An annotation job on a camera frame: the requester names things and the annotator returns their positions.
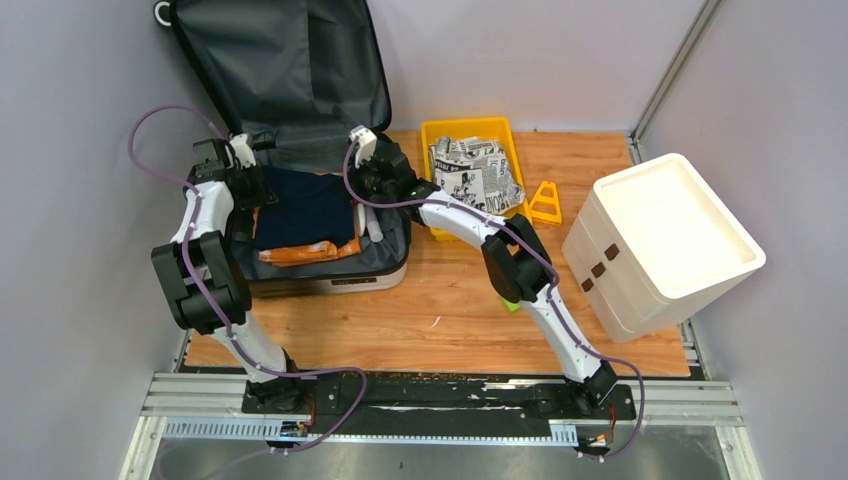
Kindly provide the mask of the navy blue garment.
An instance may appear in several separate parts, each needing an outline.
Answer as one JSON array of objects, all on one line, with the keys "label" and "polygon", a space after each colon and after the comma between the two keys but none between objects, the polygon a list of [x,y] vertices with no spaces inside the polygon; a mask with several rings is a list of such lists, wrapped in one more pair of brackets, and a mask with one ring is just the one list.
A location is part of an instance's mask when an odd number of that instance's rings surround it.
[{"label": "navy blue garment", "polygon": [[340,247],[355,237],[354,207],[343,178],[266,166],[262,169],[277,201],[257,210],[257,250],[329,241]]}]

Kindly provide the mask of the orange tie-dye jeans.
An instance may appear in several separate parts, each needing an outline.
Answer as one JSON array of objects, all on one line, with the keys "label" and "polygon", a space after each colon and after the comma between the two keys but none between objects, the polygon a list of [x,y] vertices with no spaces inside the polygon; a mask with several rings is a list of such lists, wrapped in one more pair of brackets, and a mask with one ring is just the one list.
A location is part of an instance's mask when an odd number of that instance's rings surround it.
[{"label": "orange tie-dye jeans", "polygon": [[257,254],[258,259],[275,267],[293,267],[334,261],[360,254],[362,251],[360,236],[364,229],[360,227],[357,214],[354,214],[353,225],[353,238],[341,247],[337,247],[329,240],[322,240],[309,245],[261,250]]}]

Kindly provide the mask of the newspaper print garment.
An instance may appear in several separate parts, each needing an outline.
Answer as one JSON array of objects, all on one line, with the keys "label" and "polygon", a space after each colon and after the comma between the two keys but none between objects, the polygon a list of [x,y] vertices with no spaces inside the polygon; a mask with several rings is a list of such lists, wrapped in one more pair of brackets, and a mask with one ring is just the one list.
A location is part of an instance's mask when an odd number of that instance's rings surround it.
[{"label": "newspaper print garment", "polygon": [[443,136],[428,146],[428,159],[433,183],[488,214],[503,215],[526,198],[497,140]]}]

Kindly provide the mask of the black white space suitcase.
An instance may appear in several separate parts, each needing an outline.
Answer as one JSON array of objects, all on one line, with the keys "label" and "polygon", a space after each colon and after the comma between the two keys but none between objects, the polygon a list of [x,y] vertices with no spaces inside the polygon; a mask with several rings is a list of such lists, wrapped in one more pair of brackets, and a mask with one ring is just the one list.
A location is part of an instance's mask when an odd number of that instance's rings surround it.
[{"label": "black white space suitcase", "polygon": [[353,128],[388,142],[391,101],[366,2],[173,1],[164,19],[259,164],[336,173]]}]

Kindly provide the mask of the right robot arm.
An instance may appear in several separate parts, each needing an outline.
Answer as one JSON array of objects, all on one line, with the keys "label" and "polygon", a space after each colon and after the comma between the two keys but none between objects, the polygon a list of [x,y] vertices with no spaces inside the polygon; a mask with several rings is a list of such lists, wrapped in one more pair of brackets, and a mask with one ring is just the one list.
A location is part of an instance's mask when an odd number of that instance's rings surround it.
[{"label": "right robot arm", "polygon": [[417,177],[403,154],[362,155],[352,145],[343,163],[351,195],[375,209],[398,209],[415,222],[445,230],[478,250],[491,285],[534,320],[554,350],[563,375],[577,383],[571,403],[596,417],[611,403],[618,377],[582,333],[558,289],[559,275],[529,220],[491,215],[470,207]]}]

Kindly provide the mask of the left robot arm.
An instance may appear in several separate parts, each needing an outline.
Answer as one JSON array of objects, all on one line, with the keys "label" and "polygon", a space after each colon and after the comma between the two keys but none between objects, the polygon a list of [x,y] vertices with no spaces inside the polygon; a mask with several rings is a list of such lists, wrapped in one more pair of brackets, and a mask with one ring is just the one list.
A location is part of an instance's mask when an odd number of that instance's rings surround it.
[{"label": "left robot arm", "polygon": [[226,239],[230,216],[274,200],[248,135],[194,144],[196,164],[183,182],[186,210],[171,240],[151,260],[169,309],[184,330],[208,335],[248,375],[245,403],[298,411],[306,386],[294,361],[251,313],[248,282]]}]

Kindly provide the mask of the white oval soap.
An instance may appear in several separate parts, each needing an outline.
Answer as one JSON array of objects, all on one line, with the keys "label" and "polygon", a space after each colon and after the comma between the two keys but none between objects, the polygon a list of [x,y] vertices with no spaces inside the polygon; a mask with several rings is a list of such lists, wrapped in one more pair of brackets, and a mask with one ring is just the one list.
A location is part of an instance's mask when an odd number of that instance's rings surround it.
[{"label": "white oval soap", "polygon": [[367,229],[367,214],[366,206],[360,203],[356,204],[356,224],[357,236],[362,237],[366,233]]}]

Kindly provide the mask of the white cosmetic tube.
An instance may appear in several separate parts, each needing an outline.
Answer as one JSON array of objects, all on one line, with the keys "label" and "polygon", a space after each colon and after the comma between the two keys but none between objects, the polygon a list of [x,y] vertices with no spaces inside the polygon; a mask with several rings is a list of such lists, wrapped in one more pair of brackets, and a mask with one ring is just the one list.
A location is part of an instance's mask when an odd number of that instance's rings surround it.
[{"label": "white cosmetic tube", "polygon": [[379,243],[384,239],[384,234],[380,226],[380,222],[375,210],[370,207],[365,207],[366,231],[370,240],[373,243]]}]

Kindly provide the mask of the yellow plastic tray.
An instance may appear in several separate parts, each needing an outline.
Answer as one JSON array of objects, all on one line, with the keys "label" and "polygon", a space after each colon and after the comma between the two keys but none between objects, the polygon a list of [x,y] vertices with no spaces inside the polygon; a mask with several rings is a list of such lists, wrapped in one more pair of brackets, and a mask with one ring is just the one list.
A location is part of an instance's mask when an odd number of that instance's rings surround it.
[{"label": "yellow plastic tray", "polygon": [[453,199],[507,218],[531,216],[507,118],[427,121],[421,140],[425,178]]}]

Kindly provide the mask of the small green block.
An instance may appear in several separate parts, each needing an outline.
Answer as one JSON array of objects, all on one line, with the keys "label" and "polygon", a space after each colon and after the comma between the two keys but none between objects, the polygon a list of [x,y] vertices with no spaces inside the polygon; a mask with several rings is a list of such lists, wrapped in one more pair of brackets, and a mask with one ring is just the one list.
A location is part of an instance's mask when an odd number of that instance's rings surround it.
[{"label": "small green block", "polygon": [[504,305],[505,309],[510,313],[518,312],[521,309],[521,306],[518,303],[510,302],[504,298],[501,299],[501,302]]}]

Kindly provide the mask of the white drawer cabinet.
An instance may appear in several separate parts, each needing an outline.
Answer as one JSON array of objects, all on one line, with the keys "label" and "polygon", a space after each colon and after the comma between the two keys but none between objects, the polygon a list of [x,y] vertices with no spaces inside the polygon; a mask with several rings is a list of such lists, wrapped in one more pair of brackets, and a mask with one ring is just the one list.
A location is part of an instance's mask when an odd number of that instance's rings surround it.
[{"label": "white drawer cabinet", "polygon": [[764,250],[679,153],[598,179],[562,251],[616,343],[681,324],[766,262]]}]

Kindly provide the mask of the yellow triangular bracket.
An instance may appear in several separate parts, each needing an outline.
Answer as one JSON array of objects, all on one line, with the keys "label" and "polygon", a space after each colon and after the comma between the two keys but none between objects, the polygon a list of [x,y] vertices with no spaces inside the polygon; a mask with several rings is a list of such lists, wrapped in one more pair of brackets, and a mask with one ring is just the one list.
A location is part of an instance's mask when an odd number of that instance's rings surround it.
[{"label": "yellow triangular bracket", "polygon": [[531,218],[542,224],[561,226],[563,214],[557,185],[552,181],[542,181],[529,202]]}]

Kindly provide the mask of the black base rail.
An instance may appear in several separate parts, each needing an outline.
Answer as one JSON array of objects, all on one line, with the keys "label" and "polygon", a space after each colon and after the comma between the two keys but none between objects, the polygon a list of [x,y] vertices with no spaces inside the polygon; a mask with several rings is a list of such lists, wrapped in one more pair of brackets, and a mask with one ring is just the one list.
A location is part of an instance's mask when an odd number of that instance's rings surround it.
[{"label": "black base rail", "polygon": [[600,400],[558,376],[521,378],[426,372],[330,373],[246,385],[240,409],[250,414],[301,414],[323,433],[397,437],[542,437],[549,423],[587,421],[605,429],[636,418],[629,386]]}]

